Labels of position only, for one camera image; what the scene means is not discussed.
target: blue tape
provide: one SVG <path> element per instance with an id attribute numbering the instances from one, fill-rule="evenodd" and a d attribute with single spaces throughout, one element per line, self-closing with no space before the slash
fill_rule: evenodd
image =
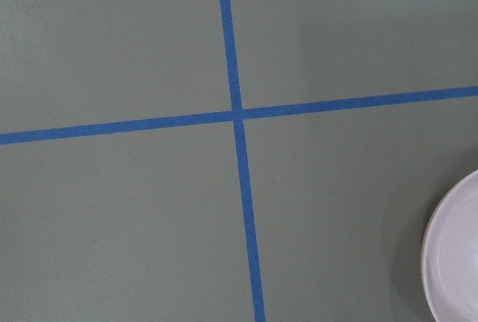
<path id="1" fill-rule="evenodd" d="M 219 1 L 221 6 L 221 18 L 223 19 L 227 74 L 229 78 L 229 90 L 231 92 L 231 108 L 233 112 L 240 114 L 242 112 L 242 100 L 240 98 L 238 59 L 236 57 L 234 26 L 232 25 L 231 0 Z"/>
<path id="2" fill-rule="evenodd" d="M 398 93 L 384 96 L 366 96 L 329 100 L 326 102 L 312 102 L 292 105 L 277 105 L 264 108 L 250 108 L 241 111 L 243 119 L 260 119 L 280 117 L 284 115 L 319 113 L 321 111 L 341 111 L 377 107 L 381 105 L 398 105 L 415 102 L 428 102 L 478 96 L 478 86 L 461 87 L 441 90 L 426 90 L 422 92 Z M 177 117 L 162 117 L 126 122 L 92 124 L 88 126 L 70 126 L 56 129 L 42 129 L 33 131 L 19 131 L 0 134 L 0 145 L 26 143 L 31 141 L 64 139 L 68 137 L 85 137 L 122 133 L 127 131 L 141 131 L 149 129 L 171 128 L 175 126 L 193 126 L 197 124 L 230 122 L 237 119 L 236 112 L 218 111 L 204 114 L 181 115 Z"/>
<path id="3" fill-rule="evenodd" d="M 29 141 L 64 139 L 68 137 L 86 137 L 89 135 L 123 133 L 126 131 L 171 128 L 173 126 L 193 126 L 196 124 L 220 123 L 231 120 L 231 111 L 219 111 L 214 113 L 181 115 L 177 117 L 92 124 L 88 126 L 70 126 L 67 128 L 20 131 L 15 133 L 0 134 L 0 145 L 26 143 Z"/>
<path id="4" fill-rule="evenodd" d="M 378 107 L 381 105 L 397 105 L 414 102 L 428 102 L 432 100 L 465 98 L 467 96 L 478 96 L 478 86 L 252 108 L 243 110 L 243 118 L 258 119 L 280 117 L 284 115 L 318 113 L 321 111 L 341 111 L 346 109 Z"/>
<path id="5" fill-rule="evenodd" d="M 243 109 L 240 97 L 238 60 L 236 56 L 234 26 L 232 24 L 231 0 L 220 0 L 221 17 L 223 20 L 224 48 L 226 50 L 229 90 L 231 92 L 231 107 L 234 120 L 234 136 L 238 158 L 240 195 L 246 233 L 247 258 L 249 260 L 249 275 L 252 289 L 252 304 L 255 322 L 265 322 L 264 298 L 262 296 L 261 268 L 257 237 L 255 233 L 254 206 L 247 159 L 246 134 L 243 123 Z"/>

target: gray floor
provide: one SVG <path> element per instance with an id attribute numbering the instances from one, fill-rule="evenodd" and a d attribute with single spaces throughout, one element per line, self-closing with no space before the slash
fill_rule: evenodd
<path id="1" fill-rule="evenodd" d="M 465 87 L 477 0 L 232 0 L 245 108 Z M 231 108 L 219 0 L 0 0 L 0 133 Z M 478 98 L 246 121 L 266 317 L 433 321 Z M 0 146 L 0 321 L 253 321 L 232 123 Z"/>

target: blue painter's tape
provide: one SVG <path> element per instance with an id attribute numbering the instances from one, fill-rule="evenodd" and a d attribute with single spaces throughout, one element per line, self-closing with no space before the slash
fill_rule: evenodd
<path id="1" fill-rule="evenodd" d="M 247 158 L 246 133 L 242 120 L 234 121 L 236 153 L 238 156 L 240 194 L 242 196 L 242 211 L 246 230 L 246 247 L 249 259 L 249 274 L 252 288 L 252 303 L 256 322 L 265 322 L 264 298 L 262 296 L 261 268 L 257 237 L 255 233 L 254 205 L 249 176 L 249 160 Z"/>
<path id="2" fill-rule="evenodd" d="M 229 78 L 229 90 L 231 91 L 232 111 L 239 114 L 242 111 L 240 98 L 238 59 L 234 39 L 234 26 L 232 24 L 231 0 L 219 0 L 221 17 L 223 19 L 224 46 L 226 49 L 227 73 Z"/>
<path id="3" fill-rule="evenodd" d="M 171 128 L 174 126 L 193 126 L 197 124 L 228 122 L 231 120 L 231 111 L 219 111 L 214 113 L 181 115 L 177 117 L 92 124 L 88 126 L 70 126 L 67 128 L 20 131 L 0 134 L 0 145 L 64 139 L 68 137 L 86 137 L 88 135 L 123 133 L 126 131 Z"/>
<path id="4" fill-rule="evenodd" d="M 234 27 L 232 24 L 231 0 L 220 0 L 221 17 L 223 19 L 224 46 L 226 50 L 229 90 L 231 92 L 231 107 L 234 120 L 234 136 L 238 157 L 238 172 L 244 228 L 246 232 L 247 258 L 249 260 L 249 275 L 251 279 L 252 303 L 255 322 L 265 322 L 264 298 L 262 296 L 261 269 L 255 234 L 254 206 L 252 203 L 249 163 L 247 160 L 247 144 L 242 118 L 242 101 L 240 97 L 238 60 L 236 56 Z"/>
<path id="5" fill-rule="evenodd" d="M 381 105 L 396 105 L 413 102 L 428 102 L 432 100 L 465 98 L 467 96 L 478 96 L 478 86 L 388 94 L 384 96 L 366 96 L 363 98 L 338 99 L 325 102 L 277 105 L 265 108 L 252 108 L 243 110 L 243 118 L 259 119 L 267 117 L 280 117 L 284 115 L 318 113 L 321 111 L 341 111 L 346 109 L 378 107 Z"/>

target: white plate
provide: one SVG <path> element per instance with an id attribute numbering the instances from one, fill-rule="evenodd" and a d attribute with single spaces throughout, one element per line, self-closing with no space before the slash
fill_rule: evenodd
<path id="1" fill-rule="evenodd" d="M 478 321 L 478 170 L 451 189 L 433 213 L 421 273 L 437 322 Z"/>

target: plate rim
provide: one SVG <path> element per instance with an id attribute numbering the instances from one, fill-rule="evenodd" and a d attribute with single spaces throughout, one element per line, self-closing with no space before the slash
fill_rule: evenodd
<path id="1" fill-rule="evenodd" d="M 423 239 L 422 239 L 422 244 L 421 244 L 421 253 L 420 253 L 420 271 L 421 271 L 421 282 L 423 286 L 423 291 L 425 292 L 425 298 L 426 302 L 428 304 L 428 307 L 433 315 L 433 318 L 437 322 L 446 322 L 440 319 L 438 316 L 435 307 L 433 303 L 431 302 L 432 299 L 430 297 L 430 290 L 429 286 L 427 285 L 427 272 L 428 269 L 426 268 L 426 250 L 427 247 L 429 246 L 429 233 L 432 228 L 432 226 L 436 223 L 436 217 L 440 213 L 440 211 L 443 209 L 443 206 L 447 203 L 448 199 L 450 198 L 451 195 L 453 195 L 457 190 L 461 188 L 468 180 L 471 180 L 472 178 L 475 178 L 476 175 L 478 175 L 478 170 L 475 170 L 469 174 L 467 174 L 464 178 L 459 180 L 457 183 L 452 186 L 451 189 L 441 198 L 440 202 L 437 204 L 435 210 L 433 211 L 432 215 L 430 216 L 430 219 L 428 220 L 428 223 L 426 225 L 425 233 L 423 234 Z"/>

